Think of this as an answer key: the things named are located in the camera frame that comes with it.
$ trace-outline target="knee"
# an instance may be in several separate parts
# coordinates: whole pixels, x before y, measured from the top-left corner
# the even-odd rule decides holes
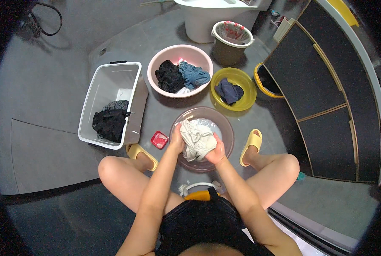
[[[115,156],[104,157],[98,165],[98,174],[100,179],[103,181],[104,179],[109,179],[109,177],[112,177],[113,172],[115,171],[115,166]]]
[[[297,158],[291,154],[283,154],[280,159],[283,169],[291,178],[297,179],[298,173],[300,172],[300,164]]]

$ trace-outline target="yellow slipper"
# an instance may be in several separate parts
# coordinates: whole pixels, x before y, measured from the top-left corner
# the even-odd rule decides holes
[[[152,160],[152,162],[154,163],[154,167],[149,170],[152,172],[155,171],[159,164],[156,158],[154,158],[151,154],[144,150],[143,147],[141,147],[139,144],[126,145],[126,153],[128,154],[129,158],[136,159],[136,156],[139,154],[139,152],[144,153],[149,157],[149,159]]]
[[[254,133],[253,133],[254,131],[258,131],[258,132],[259,132],[259,135],[254,134]],[[255,146],[255,147],[257,148],[257,153],[259,153],[259,151],[260,151],[260,147],[261,147],[261,145],[262,145],[262,138],[263,138],[263,137],[262,137],[262,133],[261,133],[259,130],[257,130],[257,129],[253,129],[253,130],[250,132],[249,137],[247,138],[246,145],[244,146],[244,149],[243,149],[243,151],[242,151],[242,155],[240,156],[240,159],[239,159],[239,162],[240,162],[240,165],[241,165],[241,166],[244,166],[244,167],[249,166],[249,164],[246,165],[246,164],[243,163],[243,156],[244,156],[244,153],[246,153],[246,150],[247,150],[247,148],[248,148],[250,145]]]

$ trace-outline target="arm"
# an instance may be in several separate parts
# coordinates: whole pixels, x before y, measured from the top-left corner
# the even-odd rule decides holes
[[[253,189],[236,172],[224,155],[223,142],[214,134],[217,147],[206,158],[212,162],[222,178],[235,208],[255,241],[275,255],[301,255],[295,241],[281,231],[263,209]]]
[[[117,255],[155,255],[153,253],[162,222],[163,211],[169,195],[170,184],[184,142],[175,128],[166,152],[145,187],[138,212],[124,243]]]

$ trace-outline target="foot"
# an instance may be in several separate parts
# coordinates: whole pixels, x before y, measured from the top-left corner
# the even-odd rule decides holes
[[[139,152],[136,159],[142,163],[145,170],[151,170],[154,167],[154,162],[143,152]]]
[[[258,131],[254,131],[253,133],[256,134],[257,136],[260,136]],[[243,163],[244,164],[250,164],[250,160],[252,159],[252,157],[257,156],[258,152],[259,152],[259,150],[255,146],[250,145],[247,148],[246,152],[244,153],[244,156],[242,159]]]

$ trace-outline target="black rubber hose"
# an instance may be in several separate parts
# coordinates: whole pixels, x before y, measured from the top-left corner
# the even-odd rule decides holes
[[[56,12],[58,13],[58,15],[60,16],[60,27],[57,29],[56,32],[54,32],[54,33],[47,33],[47,32],[44,31],[43,28],[41,28],[41,32],[42,32],[44,35],[46,35],[46,36],[54,36],[55,34],[57,34],[57,33],[60,31],[61,26],[62,26],[62,16],[61,16],[60,11],[59,11],[57,8],[55,8],[54,6],[51,6],[51,5],[49,5],[49,4],[39,3],[39,2],[36,2],[36,4],[39,4],[39,5],[42,5],[42,6],[49,7],[49,8],[51,8],[51,9],[53,9],[54,11],[56,11]],[[38,25],[39,27],[41,27],[41,25],[40,25],[40,23],[38,22],[37,18],[34,16],[34,13],[33,13],[33,12],[30,12],[30,14],[31,14],[31,17],[33,17],[34,21],[37,23],[37,25]]]

